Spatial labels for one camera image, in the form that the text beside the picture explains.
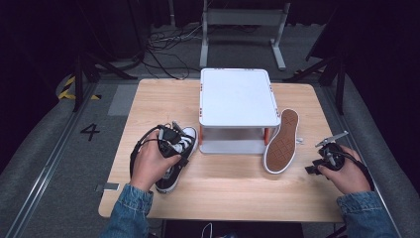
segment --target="wrist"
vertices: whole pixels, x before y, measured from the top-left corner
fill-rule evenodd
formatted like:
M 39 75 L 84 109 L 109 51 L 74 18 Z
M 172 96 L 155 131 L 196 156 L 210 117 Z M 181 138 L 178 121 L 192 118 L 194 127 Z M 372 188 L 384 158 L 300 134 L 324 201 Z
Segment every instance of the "wrist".
M 151 190 L 151 187 L 152 187 L 152 185 L 149 184 L 148 182 L 143 182 L 140 180 L 131 180 L 130 185 L 144 192 L 148 192 L 149 190 Z

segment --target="blue denim jacket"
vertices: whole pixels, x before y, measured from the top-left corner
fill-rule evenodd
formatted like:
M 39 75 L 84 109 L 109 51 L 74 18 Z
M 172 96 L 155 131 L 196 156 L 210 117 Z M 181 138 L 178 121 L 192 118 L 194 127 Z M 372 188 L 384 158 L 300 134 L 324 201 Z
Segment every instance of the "blue denim jacket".
M 148 237 L 149 223 L 146 216 L 151 210 L 153 199 L 151 192 L 126 184 L 115 202 L 108 226 L 100 237 Z
M 146 216 L 153 194 L 129 184 L 115 203 L 108 226 L 101 237 L 142 237 L 149 235 Z M 382 204 L 373 191 L 358 192 L 337 199 L 349 237 L 397 237 Z
M 373 191 L 351 193 L 337 199 L 349 237 L 397 237 L 393 225 Z

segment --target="human hand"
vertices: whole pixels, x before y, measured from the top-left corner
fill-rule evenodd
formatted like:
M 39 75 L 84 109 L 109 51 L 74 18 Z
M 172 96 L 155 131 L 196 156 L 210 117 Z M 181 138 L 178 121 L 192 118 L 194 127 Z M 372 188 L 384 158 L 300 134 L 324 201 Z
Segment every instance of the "human hand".
M 341 146 L 341 148 L 344 153 L 350 154 L 358 161 L 361 160 L 356 151 L 345 146 Z M 364 173 L 349 159 L 345 159 L 344 165 L 339 171 L 335 172 L 323 166 L 319 166 L 318 171 L 330 179 L 343 194 L 370 191 L 370 185 Z
M 156 139 L 158 131 L 149 134 L 146 140 Z M 158 149 L 158 141 L 144 143 L 133 166 L 130 185 L 149 191 L 152 185 L 164 176 L 164 173 L 181 159 L 181 155 L 164 158 Z

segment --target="white metal stand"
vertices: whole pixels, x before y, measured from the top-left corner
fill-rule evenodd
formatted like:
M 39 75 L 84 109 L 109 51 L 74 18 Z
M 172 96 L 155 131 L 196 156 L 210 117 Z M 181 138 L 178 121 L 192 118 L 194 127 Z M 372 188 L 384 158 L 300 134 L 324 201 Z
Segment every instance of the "white metal stand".
M 200 67 L 207 66 L 209 51 L 208 25 L 259 25 L 278 26 L 277 35 L 270 42 L 278 69 L 285 70 L 286 66 L 278 45 L 284 30 L 289 7 L 290 3 L 285 3 L 284 8 L 278 10 L 212 9 L 208 8 L 207 0 L 204 0 Z

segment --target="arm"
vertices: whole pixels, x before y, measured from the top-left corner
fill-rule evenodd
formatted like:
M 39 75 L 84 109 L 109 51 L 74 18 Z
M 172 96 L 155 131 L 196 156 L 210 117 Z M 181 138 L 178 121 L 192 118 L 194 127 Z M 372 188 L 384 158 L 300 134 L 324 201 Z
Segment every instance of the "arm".
M 158 131 L 148 139 L 158 137 Z M 180 160 L 180 156 L 165 159 L 158 150 L 157 141 L 146 142 L 137 154 L 130 184 L 124 186 L 108 226 L 101 237 L 148 237 L 147 215 L 152 207 L 152 185 Z
M 353 150 L 341 146 L 343 151 L 360 161 Z M 344 196 L 337 199 L 349 237 L 397 237 L 382 203 L 374 191 L 370 191 L 368 180 L 350 160 L 337 172 L 318 167 Z

